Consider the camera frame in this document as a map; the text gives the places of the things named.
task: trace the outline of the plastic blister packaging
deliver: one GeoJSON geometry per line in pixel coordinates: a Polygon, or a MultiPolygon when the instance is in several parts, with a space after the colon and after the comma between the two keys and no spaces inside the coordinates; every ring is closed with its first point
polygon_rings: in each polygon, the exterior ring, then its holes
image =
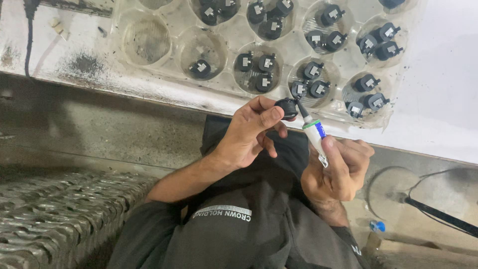
{"type": "Polygon", "coordinates": [[[306,65],[315,61],[324,63],[320,76],[310,80],[330,82],[326,95],[302,98],[312,115],[342,121],[364,128],[380,128],[388,124],[393,113],[392,104],[405,69],[402,63],[407,53],[410,32],[415,28],[426,7],[426,0],[406,0],[394,9],[382,5],[383,0],[291,0],[293,10],[282,19],[282,30],[277,39],[268,38],[263,31],[267,16],[278,0],[264,0],[265,19],[259,23],[248,20],[249,6],[257,0],[235,0],[237,13],[226,16],[220,12],[216,24],[201,20],[203,5],[200,0],[117,0],[113,12],[111,46],[118,60],[128,68],[142,68],[153,73],[201,85],[240,97],[253,98],[263,94],[279,100],[292,98],[290,87],[304,80],[306,65]],[[321,15],[331,4],[345,13],[331,26],[324,26],[321,15]],[[386,61],[372,54],[362,54],[360,40],[387,22],[400,27],[393,41],[404,50],[386,61]],[[340,48],[331,52],[325,46],[312,48],[306,36],[320,30],[323,39],[338,31],[347,35],[340,48]],[[238,70],[239,54],[253,53],[250,71],[238,70]],[[266,92],[256,88],[256,78],[264,74],[258,68],[262,55],[275,54],[271,87],[266,92]],[[198,60],[206,61],[211,71],[205,78],[194,76],[190,67],[198,60]],[[370,92],[354,88],[358,78],[372,74],[381,83],[370,92]],[[378,111],[365,108],[362,118],[351,117],[346,103],[363,102],[369,94],[382,93],[391,104],[378,111]]]}

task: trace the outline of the plastic bottle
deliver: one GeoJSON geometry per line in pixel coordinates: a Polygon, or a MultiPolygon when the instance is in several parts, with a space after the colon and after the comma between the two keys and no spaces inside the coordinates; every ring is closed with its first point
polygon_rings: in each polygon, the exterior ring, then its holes
{"type": "Polygon", "coordinates": [[[369,226],[373,232],[377,232],[377,231],[385,232],[385,223],[381,221],[376,221],[376,220],[370,221],[369,226]]]}
{"type": "Polygon", "coordinates": [[[299,111],[304,118],[304,125],[302,126],[302,130],[307,135],[307,138],[309,138],[310,143],[319,152],[320,162],[324,165],[324,167],[327,167],[327,157],[324,150],[322,149],[322,139],[326,136],[324,128],[322,127],[320,120],[312,119],[312,116],[309,115],[305,107],[300,102],[300,97],[297,98],[297,106],[299,107],[299,111]]]}

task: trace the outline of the metal grating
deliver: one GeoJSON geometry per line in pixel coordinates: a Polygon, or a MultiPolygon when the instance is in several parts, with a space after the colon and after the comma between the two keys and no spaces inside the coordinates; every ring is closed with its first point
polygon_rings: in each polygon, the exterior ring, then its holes
{"type": "Polygon", "coordinates": [[[0,171],[0,268],[104,266],[109,254],[101,262],[90,255],[111,245],[156,181],[91,171],[0,171]]]}

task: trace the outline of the glue tube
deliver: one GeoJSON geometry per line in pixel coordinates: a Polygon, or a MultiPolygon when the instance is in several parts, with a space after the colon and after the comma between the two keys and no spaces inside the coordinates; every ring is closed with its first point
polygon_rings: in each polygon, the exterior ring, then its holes
{"type": "Polygon", "coordinates": [[[328,166],[328,161],[324,150],[322,149],[322,139],[325,138],[326,133],[320,120],[312,119],[312,116],[309,115],[305,107],[300,102],[300,97],[296,99],[297,106],[299,107],[300,113],[304,118],[304,125],[302,126],[302,130],[309,138],[310,143],[314,146],[314,148],[319,152],[319,161],[324,165],[324,167],[328,166]]]}

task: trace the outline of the hand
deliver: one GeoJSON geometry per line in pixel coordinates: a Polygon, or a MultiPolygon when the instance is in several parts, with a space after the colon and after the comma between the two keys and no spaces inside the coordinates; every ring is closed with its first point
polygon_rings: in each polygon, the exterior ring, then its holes
{"type": "Polygon", "coordinates": [[[239,108],[211,154],[232,170],[249,166],[264,148],[272,158],[277,157],[274,142],[266,137],[266,132],[275,129],[280,137],[286,138],[287,127],[281,122],[284,110],[274,104],[274,100],[258,96],[239,108]]]}
{"type": "Polygon", "coordinates": [[[362,140],[336,140],[328,135],[322,140],[327,156],[327,168],[318,160],[318,152],[310,147],[309,165],[301,177],[305,195],[312,203],[327,204],[333,201],[350,201],[362,188],[370,157],[375,153],[362,140]]]}

